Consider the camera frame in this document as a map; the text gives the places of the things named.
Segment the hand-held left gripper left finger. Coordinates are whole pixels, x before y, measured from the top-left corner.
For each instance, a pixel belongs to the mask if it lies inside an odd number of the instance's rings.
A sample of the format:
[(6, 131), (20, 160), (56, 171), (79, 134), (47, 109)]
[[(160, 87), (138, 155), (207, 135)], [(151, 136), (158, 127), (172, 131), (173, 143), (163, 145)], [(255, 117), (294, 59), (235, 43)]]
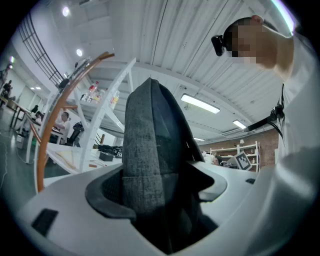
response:
[[(86, 200), (91, 181), (121, 167), (119, 163), (69, 175), (47, 186), (17, 212), (23, 233), (46, 256), (162, 256), (128, 219), (105, 218)], [(43, 236), (32, 224), (45, 209), (57, 215)]]

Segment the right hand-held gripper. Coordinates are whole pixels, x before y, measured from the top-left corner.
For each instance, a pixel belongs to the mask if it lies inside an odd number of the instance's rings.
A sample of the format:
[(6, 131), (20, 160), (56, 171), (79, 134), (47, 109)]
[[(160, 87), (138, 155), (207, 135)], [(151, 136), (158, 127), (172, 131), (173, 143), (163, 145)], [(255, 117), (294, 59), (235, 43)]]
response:
[(233, 157), (233, 161), (240, 170), (249, 171), (252, 168), (252, 164), (244, 151), (241, 151), (240, 153), (235, 155)]

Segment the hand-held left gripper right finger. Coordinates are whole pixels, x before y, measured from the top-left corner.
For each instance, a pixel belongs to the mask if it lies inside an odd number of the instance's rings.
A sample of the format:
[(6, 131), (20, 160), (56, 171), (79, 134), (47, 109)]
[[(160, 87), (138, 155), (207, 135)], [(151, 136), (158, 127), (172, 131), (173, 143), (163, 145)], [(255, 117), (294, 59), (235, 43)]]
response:
[(317, 149), (302, 148), (258, 173), (202, 161), (187, 166), (214, 179), (199, 194), (217, 228), (180, 256), (312, 256)]

